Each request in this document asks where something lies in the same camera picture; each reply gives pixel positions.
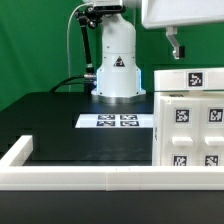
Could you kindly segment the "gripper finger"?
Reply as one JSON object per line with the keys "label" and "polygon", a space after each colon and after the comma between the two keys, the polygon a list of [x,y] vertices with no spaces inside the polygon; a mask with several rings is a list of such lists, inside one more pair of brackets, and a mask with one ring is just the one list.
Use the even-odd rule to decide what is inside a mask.
{"label": "gripper finger", "polygon": [[166,37],[173,47],[173,56],[176,60],[183,59],[185,57],[185,47],[180,45],[176,39],[178,29],[175,26],[166,28]]}

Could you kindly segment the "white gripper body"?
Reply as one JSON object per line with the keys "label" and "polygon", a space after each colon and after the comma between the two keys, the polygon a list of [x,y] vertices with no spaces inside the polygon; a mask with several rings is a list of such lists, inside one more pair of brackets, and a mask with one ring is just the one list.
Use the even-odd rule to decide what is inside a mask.
{"label": "white gripper body", "polygon": [[224,0],[142,0],[146,29],[224,21]]}

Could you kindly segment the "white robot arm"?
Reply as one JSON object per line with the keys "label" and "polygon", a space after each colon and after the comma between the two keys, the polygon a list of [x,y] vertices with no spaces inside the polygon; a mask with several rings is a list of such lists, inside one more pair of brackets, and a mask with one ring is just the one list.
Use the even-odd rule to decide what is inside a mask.
{"label": "white robot arm", "polygon": [[175,38],[179,26],[224,21],[224,0],[83,0],[87,18],[102,25],[102,64],[91,95],[98,101],[129,103],[141,99],[141,70],[136,65],[136,30],[122,17],[126,8],[141,10],[146,29],[164,28],[176,59],[185,47]]}

